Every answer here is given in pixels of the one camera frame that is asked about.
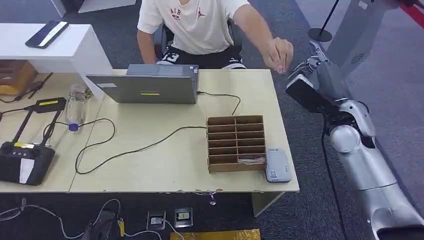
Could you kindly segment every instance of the wooden box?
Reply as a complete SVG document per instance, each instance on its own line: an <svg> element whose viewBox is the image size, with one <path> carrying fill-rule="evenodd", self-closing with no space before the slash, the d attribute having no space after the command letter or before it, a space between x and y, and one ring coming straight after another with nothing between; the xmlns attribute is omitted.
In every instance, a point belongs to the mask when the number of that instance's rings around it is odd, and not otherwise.
<svg viewBox="0 0 424 240"><path fill-rule="evenodd" d="M210 173L265 169L267 149L261 115L209 117L206 126ZM243 163L246 160L262 162Z"/></svg>

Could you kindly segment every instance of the plastic water bottle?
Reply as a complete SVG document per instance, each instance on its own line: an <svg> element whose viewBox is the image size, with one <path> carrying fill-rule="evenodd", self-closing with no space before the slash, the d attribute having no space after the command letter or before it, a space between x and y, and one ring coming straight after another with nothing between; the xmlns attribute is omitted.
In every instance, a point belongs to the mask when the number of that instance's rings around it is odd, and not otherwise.
<svg viewBox="0 0 424 240"><path fill-rule="evenodd" d="M66 104L66 123L69 130L78 131L79 125L84 122L86 111L86 87L78 84L70 86L69 99Z"/></svg>

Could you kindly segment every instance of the wooden desk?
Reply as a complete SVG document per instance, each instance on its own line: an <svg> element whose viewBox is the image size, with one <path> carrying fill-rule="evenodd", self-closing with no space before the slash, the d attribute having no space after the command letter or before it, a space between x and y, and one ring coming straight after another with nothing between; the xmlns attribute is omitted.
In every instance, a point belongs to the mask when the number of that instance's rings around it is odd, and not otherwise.
<svg viewBox="0 0 424 240"><path fill-rule="evenodd" d="M40 74L38 80L43 80L47 74ZM35 104L37 100L65 97L68 98L70 87L73 84L84 84L78 74L56 73L46 81L44 87L39 90L32 99L28 96L14 103L1 103L0 112L12 109L20 109ZM93 121L99 112L101 101L92 97L88 101L85 121ZM6 113L0 121L0 144L11 141L28 112L19 111ZM40 143L44 128L51 123L55 112L33 113L25 127L19 141L22 143ZM65 112L62 113L59 122L65 122ZM84 148L89 139L93 126L88 125L76 133L68 131L66 126L57 125L54 133L47 144L52 145L56 154L44 178L39 186L20 185L16 183L0 182L1 193L18 192L68 192L75 176L74 164L78 152Z"/></svg>
<svg viewBox="0 0 424 240"><path fill-rule="evenodd" d="M268 148L287 154L292 180L269 183L263 171L209 173L204 129L185 129L145 151L111 160L87 175L76 175L71 192L249 192L255 216L284 192L298 192L299 184L269 70L201 70L199 90L241 98L235 115L263 115ZM230 116L238 100L226 96L198 96L195 105L119 104L106 96L97 116L116 125L115 137L85 151L79 170L86 172L114 155L157 142L184 126L205 126L207 117ZM110 137L108 122L94 125L88 144Z"/></svg>

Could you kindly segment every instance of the person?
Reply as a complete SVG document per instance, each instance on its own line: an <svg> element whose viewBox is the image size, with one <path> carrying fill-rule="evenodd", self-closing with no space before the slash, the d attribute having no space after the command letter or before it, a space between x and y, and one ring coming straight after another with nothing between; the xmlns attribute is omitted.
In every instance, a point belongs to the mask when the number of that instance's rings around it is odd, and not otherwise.
<svg viewBox="0 0 424 240"><path fill-rule="evenodd" d="M264 63L284 73L293 57L293 45L274 38L247 0L142 0L137 41L145 64L193 64L206 69L245 69L232 48L227 21L234 20L262 54ZM153 34L164 23L174 40L157 62Z"/></svg>

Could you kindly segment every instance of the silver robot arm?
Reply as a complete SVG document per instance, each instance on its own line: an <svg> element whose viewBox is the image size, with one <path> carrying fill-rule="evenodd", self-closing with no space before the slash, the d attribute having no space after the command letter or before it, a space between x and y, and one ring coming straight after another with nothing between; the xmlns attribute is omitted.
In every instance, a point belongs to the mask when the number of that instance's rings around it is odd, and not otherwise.
<svg viewBox="0 0 424 240"><path fill-rule="evenodd" d="M417 228L420 233L408 239L424 239L423 218L399 188L376 146L376 130L368 107L352 99L345 81L340 79L338 67L319 45L311 43L317 56L296 67L286 92L310 112L326 117L331 145L366 215L369 239L386 239L381 236L390 231L409 234L411 228Z"/></svg>

